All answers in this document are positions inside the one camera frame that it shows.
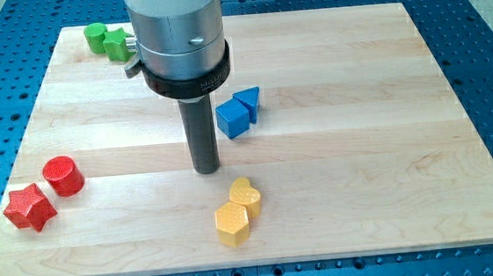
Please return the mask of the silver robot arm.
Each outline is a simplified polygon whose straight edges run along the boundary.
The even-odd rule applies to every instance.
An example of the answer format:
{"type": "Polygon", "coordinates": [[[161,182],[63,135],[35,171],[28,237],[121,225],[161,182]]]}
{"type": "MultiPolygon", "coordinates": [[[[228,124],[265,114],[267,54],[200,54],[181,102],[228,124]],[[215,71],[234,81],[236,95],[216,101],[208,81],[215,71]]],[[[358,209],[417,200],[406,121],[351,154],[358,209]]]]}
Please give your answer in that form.
{"type": "Polygon", "coordinates": [[[217,90],[230,72],[221,0],[124,0],[146,84],[166,98],[217,90]]]}

